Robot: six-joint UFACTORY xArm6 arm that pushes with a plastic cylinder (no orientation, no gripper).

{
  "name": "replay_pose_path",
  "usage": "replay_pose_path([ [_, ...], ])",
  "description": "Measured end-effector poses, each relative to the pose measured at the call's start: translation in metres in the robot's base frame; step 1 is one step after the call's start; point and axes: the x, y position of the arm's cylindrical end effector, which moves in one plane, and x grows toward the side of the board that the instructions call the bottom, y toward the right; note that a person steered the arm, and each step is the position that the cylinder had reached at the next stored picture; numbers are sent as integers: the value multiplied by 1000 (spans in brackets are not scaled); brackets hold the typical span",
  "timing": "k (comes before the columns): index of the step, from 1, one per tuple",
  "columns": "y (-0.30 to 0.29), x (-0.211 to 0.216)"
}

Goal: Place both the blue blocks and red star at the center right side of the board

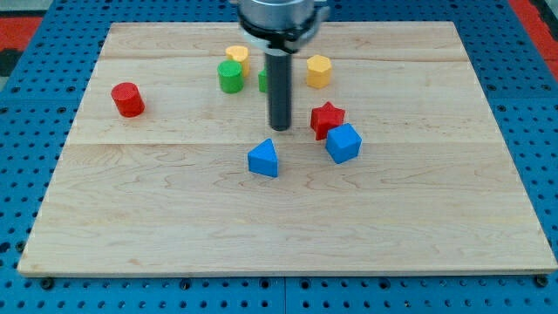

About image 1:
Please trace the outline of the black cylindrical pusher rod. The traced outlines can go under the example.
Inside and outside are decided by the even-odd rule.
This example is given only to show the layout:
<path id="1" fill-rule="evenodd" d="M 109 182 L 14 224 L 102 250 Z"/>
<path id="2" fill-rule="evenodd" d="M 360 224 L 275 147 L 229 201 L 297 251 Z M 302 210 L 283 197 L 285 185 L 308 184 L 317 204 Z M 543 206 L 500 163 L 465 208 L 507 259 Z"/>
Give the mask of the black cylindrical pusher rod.
<path id="1" fill-rule="evenodd" d="M 269 126 L 278 132 L 291 126 L 292 57 L 265 55 Z"/>

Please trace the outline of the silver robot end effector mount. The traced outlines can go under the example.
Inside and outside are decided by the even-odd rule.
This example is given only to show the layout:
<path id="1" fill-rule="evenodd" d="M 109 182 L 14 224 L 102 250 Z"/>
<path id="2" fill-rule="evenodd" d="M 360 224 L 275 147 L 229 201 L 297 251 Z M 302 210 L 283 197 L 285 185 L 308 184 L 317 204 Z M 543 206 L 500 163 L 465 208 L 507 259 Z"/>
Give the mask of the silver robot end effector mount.
<path id="1" fill-rule="evenodd" d="M 318 33 L 330 15 L 326 1 L 237 0 L 242 35 L 266 54 L 294 54 Z"/>

